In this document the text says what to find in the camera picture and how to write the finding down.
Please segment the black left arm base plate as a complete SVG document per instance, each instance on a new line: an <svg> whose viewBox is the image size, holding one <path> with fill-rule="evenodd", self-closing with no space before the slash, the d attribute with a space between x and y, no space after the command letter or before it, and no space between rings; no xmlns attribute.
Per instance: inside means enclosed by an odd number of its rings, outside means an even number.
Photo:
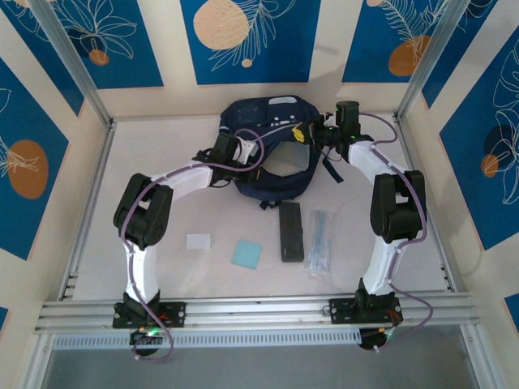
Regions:
<svg viewBox="0 0 519 389"><path fill-rule="evenodd" d="M186 317L185 302L155 301L149 305L149 309L153 311L166 327L184 327ZM117 302L114 305L112 327L115 329L137 329L141 327L159 327L159 324L140 303L131 301L130 304Z"/></svg>

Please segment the white eraser card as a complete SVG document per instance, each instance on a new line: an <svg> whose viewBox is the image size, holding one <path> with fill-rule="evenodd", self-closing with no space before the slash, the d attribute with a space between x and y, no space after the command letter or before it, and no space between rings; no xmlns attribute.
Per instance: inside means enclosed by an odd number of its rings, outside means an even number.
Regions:
<svg viewBox="0 0 519 389"><path fill-rule="evenodd" d="M187 250L209 250L211 248L211 235L209 233L187 234Z"/></svg>

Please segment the light blue sticky note pad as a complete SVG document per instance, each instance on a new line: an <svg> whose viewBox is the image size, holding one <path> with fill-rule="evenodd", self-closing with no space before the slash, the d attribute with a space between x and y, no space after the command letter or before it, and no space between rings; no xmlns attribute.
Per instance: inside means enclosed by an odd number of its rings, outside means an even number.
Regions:
<svg viewBox="0 0 519 389"><path fill-rule="evenodd" d="M255 270L258 266L262 246L245 240L238 241L231 263L240 267Z"/></svg>

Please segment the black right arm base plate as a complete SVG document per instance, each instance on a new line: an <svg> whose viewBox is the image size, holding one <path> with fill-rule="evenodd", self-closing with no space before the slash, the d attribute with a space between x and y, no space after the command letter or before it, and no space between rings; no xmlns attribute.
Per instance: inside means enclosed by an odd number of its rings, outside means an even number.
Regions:
<svg viewBox="0 0 519 389"><path fill-rule="evenodd" d="M392 294L358 298L336 298L329 300L332 324L377 324L390 323L398 326L404 321L401 304Z"/></svg>

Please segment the aluminium mounting rail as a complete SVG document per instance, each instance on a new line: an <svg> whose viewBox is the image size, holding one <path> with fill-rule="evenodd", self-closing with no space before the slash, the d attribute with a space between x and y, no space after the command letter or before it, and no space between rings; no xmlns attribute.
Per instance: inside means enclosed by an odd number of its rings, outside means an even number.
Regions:
<svg viewBox="0 0 519 389"><path fill-rule="evenodd" d="M452 291L414 292L415 299L399 295L403 327L413 327L429 314L429 325L475 325L481 323L469 293ZM183 327L173 331L242 331L315 329L332 327L326 306L349 294L279 297L183 298ZM79 334L115 332L112 327L115 300L46 301L34 332Z"/></svg>

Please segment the black connector block with LED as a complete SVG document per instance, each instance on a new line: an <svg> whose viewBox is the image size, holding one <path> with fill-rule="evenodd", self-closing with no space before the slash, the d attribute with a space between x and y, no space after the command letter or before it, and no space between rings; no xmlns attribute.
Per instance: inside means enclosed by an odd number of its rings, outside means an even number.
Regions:
<svg viewBox="0 0 519 389"><path fill-rule="evenodd" d="M137 357L150 357L163 344L158 327L141 327L130 334L131 350Z"/></svg>
<svg viewBox="0 0 519 389"><path fill-rule="evenodd" d="M359 347L367 351L376 351L387 344L396 329L396 327L363 328L360 330Z"/></svg>

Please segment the blue floral wall panel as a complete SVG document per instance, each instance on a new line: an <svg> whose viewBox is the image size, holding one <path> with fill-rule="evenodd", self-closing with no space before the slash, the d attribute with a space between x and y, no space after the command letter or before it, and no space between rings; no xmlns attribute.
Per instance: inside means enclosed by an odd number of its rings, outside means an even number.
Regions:
<svg viewBox="0 0 519 389"><path fill-rule="evenodd" d="M29 258L68 144L0 58L0 249Z"/></svg>
<svg viewBox="0 0 519 389"><path fill-rule="evenodd" d="M137 0L54 0L51 6L97 88L164 85Z"/></svg>
<svg viewBox="0 0 519 389"><path fill-rule="evenodd" d="M440 138L483 248L519 233L519 27Z"/></svg>
<svg viewBox="0 0 519 389"><path fill-rule="evenodd" d="M305 83L321 0L180 0L199 85Z"/></svg>
<svg viewBox="0 0 519 389"><path fill-rule="evenodd" d="M364 0L344 83L404 83L452 0Z"/></svg>

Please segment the black pencil case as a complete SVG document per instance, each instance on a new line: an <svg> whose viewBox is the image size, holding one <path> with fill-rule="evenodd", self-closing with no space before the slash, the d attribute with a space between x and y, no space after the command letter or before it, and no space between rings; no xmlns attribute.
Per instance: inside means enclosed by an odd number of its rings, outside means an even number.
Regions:
<svg viewBox="0 0 519 389"><path fill-rule="evenodd" d="M279 206L281 261L300 263L304 260L301 208L299 203L281 203Z"/></svg>

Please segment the clear bag of blue pens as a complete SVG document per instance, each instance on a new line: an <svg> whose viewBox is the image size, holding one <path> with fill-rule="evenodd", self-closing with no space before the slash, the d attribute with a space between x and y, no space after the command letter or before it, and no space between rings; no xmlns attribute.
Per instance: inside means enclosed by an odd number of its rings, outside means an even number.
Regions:
<svg viewBox="0 0 519 389"><path fill-rule="evenodd" d="M311 211L310 222L304 271L311 278L322 280L331 275L336 213L316 208Z"/></svg>

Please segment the aluminium frame post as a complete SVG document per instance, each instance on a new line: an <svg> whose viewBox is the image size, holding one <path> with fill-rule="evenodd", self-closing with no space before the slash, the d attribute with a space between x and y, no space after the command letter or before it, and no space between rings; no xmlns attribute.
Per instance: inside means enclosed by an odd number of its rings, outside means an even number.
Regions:
<svg viewBox="0 0 519 389"><path fill-rule="evenodd" d="M27 0L41 29L47 36L54 51L66 67L76 86L105 128L110 129L113 119L102 101L92 77L81 60L70 37L46 0Z"/></svg>
<svg viewBox="0 0 519 389"><path fill-rule="evenodd" d="M401 124L410 112L414 101L418 98L423 86L429 79L469 3L470 0L448 1L446 10L436 25L429 44L410 78L405 94L394 112L394 119L397 124Z"/></svg>

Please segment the navy blue student backpack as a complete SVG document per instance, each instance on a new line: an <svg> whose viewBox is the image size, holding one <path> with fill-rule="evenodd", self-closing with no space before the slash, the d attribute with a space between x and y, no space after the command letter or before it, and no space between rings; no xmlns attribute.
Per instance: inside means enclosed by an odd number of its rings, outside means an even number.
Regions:
<svg viewBox="0 0 519 389"><path fill-rule="evenodd" d="M262 209L302 195L311 183L321 152L297 142L292 128L302 122L325 122L331 116L291 95L237 100L229 105L220 116L219 131L253 140L255 137L245 131L252 130L264 145L263 156L256 153L249 159L252 164L260 162L260 179L235 182L238 191L259 200Z"/></svg>

